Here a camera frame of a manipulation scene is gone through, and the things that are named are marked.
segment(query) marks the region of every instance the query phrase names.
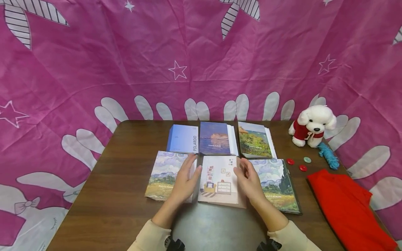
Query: red button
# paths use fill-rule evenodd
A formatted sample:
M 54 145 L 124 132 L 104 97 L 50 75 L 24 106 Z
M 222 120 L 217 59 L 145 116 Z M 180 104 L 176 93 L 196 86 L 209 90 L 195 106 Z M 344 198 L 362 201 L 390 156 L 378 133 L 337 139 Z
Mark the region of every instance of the red button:
M 286 162 L 287 162 L 289 165 L 293 165 L 293 164 L 295 163 L 292 159 L 287 159 Z
M 299 169 L 303 172 L 307 171 L 307 167 L 305 165 L 299 165 Z

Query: red sweater on toy dog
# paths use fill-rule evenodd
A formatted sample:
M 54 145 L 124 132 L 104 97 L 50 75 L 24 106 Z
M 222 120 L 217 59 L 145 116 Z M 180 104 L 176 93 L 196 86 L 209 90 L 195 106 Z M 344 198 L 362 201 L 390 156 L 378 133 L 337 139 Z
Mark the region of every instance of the red sweater on toy dog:
M 297 120 L 295 120 L 295 122 L 293 123 L 293 128 L 295 129 L 295 134 L 293 135 L 293 137 L 300 140 L 308 139 L 311 134 L 313 135 L 314 138 L 324 137 L 324 132 L 314 134 L 314 132 L 310 132 L 306 126 L 299 125 Z

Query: stuffed toy dog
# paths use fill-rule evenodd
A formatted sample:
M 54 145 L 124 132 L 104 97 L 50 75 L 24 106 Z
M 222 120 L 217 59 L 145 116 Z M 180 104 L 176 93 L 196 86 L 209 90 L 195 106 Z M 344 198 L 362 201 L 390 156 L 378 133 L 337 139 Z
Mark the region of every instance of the stuffed toy dog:
M 307 144 L 317 147 L 324 136 L 324 130 L 334 130 L 336 117 L 327 106 L 315 105 L 302 111 L 289 128 L 292 141 L 298 147 Z

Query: brown table top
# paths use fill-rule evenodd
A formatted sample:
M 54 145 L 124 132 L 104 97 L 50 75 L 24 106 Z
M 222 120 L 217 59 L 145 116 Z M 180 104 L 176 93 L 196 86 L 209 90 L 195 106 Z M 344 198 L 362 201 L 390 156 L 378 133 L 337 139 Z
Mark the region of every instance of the brown table top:
M 306 176 L 326 168 L 330 173 L 347 174 L 343 165 L 330 170 L 318 149 L 299 148 L 291 141 L 289 121 L 250 121 L 271 130 L 278 158 L 292 158 L 291 178 L 303 215 L 286 214 L 320 249 L 344 250 L 325 220 Z M 237 125 L 235 121 L 226 121 Z M 158 150 L 166 150 L 173 124 L 199 125 L 199 121 L 125 121 L 113 134 L 90 177 L 81 190 L 48 251 L 125 251 L 162 202 L 144 197 Z M 308 156 L 311 163 L 305 163 Z M 298 169 L 305 164 L 307 172 Z M 267 229 L 252 209 L 205 203 L 184 205 L 173 226 L 173 238 L 183 241 L 189 251 L 255 251 L 265 241 Z

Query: book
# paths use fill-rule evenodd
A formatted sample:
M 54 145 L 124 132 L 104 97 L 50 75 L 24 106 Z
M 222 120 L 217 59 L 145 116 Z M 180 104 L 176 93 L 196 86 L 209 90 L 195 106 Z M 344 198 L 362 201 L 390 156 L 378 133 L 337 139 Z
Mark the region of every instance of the book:
M 198 153 L 198 127 L 174 124 L 169 131 L 166 151 Z
M 246 196 L 233 172 L 239 165 L 237 156 L 204 156 L 198 201 L 246 208 Z
M 302 214 L 294 186 L 283 159 L 252 159 L 267 200 L 279 211 Z
M 261 124 L 238 122 L 240 152 L 246 158 L 277 158 L 271 132 Z
M 177 173 L 187 156 L 188 154 L 183 153 L 158 151 L 151 177 L 145 191 L 145 197 L 153 200 L 167 200 L 172 193 Z M 195 160 L 191 166 L 189 178 L 193 176 L 196 166 L 197 160 Z M 193 195 L 191 195 L 186 202 L 191 202 L 192 200 Z
M 205 155 L 239 155 L 234 127 L 226 123 L 200 124 L 199 152 Z

